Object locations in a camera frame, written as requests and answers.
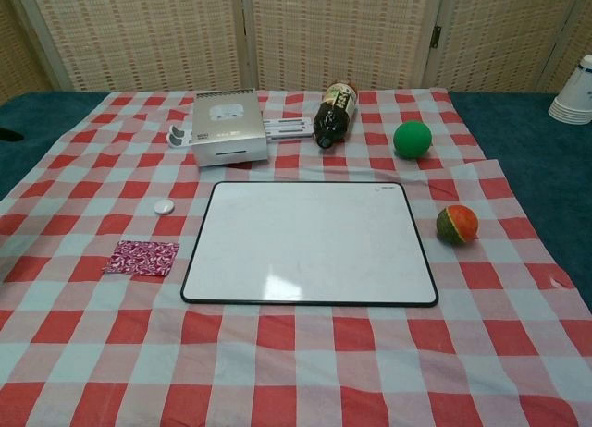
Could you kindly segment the white board with black rim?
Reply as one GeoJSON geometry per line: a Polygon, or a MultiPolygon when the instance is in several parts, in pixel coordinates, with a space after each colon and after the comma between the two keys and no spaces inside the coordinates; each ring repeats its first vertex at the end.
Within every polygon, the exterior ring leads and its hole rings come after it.
{"type": "Polygon", "coordinates": [[[180,295],[188,303],[438,303],[397,182],[217,183],[180,295]]]}

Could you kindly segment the white folding stand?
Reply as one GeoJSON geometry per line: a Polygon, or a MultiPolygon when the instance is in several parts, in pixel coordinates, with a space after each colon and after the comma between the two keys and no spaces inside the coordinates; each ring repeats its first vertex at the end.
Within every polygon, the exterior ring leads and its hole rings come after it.
{"type": "MultiPolygon", "coordinates": [[[[281,119],[265,119],[263,121],[268,141],[302,140],[314,136],[313,125],[309,117],[294,117],[281,119]]],[[[166,136],[171,148],[181,148],[193,145],[189,131],[171,126],[166,136]]]]}

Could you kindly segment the dark brown drink bottle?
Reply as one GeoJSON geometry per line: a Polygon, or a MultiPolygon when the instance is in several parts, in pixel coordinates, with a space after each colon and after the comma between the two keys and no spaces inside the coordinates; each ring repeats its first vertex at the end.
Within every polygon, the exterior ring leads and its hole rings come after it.
{"type": "Polygon", "coordinates": [[[338,80],[327,87],[314,117],[314,140],[323,150],[342,140],[349,130],[358,92],[350,80],[338,80]]]}

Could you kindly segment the silver cardboard box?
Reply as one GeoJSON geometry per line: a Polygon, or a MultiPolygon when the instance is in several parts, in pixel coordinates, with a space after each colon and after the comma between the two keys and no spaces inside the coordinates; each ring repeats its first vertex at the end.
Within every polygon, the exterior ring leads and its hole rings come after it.
{"type": "Polygon", "coordinates": [[[191,149],[200,167],[267,159],[267,137],[255,90],[197,93],[191,149]]]}

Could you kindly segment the green ball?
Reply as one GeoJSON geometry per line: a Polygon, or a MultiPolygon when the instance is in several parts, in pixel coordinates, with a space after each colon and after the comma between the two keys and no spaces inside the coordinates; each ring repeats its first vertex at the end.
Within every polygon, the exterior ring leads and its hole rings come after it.
{"type": "Polygon", "coordinates": [[[418,121],[402,123],[393,136],[395,153],[402,158],[422,157],[431,146],[432,133],[429,127],[418,121]]]}

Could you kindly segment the red white checkered tablecloth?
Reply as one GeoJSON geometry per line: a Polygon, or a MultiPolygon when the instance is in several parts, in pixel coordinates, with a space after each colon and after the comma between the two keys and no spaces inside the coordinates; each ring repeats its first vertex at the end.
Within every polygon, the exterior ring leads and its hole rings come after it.
{"type": "Polygon", "coordinates": [[[166,143],[192,101],[105,94],[0,201],[0,427],[592,427],[592,312],[446,90],[364,91],[334,153],[282,142],[208,170],[166,143]],[[409,121],[432,133],[419,158],[395,153],[409,121]],[[437,306],[184,303],[224,180],[399,181],[437,306]],[[438,238],[451,205],[473,241],[438,238]],[[106,274],[121,240],[179,251],[167,276],[106,274]]]}

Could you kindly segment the orange and green pumpkin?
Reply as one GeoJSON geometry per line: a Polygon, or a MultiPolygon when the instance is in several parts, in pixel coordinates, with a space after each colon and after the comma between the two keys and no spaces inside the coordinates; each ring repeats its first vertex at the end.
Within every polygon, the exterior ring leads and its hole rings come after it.
{"type": "Polygon", "coordinates": [[[451,245],[463,245],[477,236],[478,219],[464,205],[451,205],[441,210],[436,221],[437,236],[451,245]]]}

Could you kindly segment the woven folding screen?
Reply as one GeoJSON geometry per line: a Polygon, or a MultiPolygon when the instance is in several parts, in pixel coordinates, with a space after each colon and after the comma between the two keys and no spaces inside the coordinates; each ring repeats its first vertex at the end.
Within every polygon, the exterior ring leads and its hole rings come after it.
{"type": "Polygon", "coordinates": [[[343,79],[361,90],[556,92],[584,55],[592,0],[0,0],[0,103],[343,79]]]}

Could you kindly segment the teal table cover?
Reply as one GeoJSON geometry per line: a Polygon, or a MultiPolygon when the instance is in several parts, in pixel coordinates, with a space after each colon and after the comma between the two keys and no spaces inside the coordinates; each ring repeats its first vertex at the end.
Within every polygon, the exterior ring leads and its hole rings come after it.
{"type": "MultiPolygon", "coordinates": [[[[0,104],[0,128],[24,137],[0,140],[0,201],[104,98],[100,91],[41,91],[0,104]]],[[[592,311],[592,123],[554,120],[547,93],[453,91],[450,98],[592,311]]]]}

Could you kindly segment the stack of white paper cups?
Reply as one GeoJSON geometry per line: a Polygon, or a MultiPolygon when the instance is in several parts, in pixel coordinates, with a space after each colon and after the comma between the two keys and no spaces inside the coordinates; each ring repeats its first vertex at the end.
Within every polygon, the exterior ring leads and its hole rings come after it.
{"type": "Polygon", "coordinates": [[[592,122],[592,55],[585,55],[551,103],[549,115],[562,123],[592,122]]]}

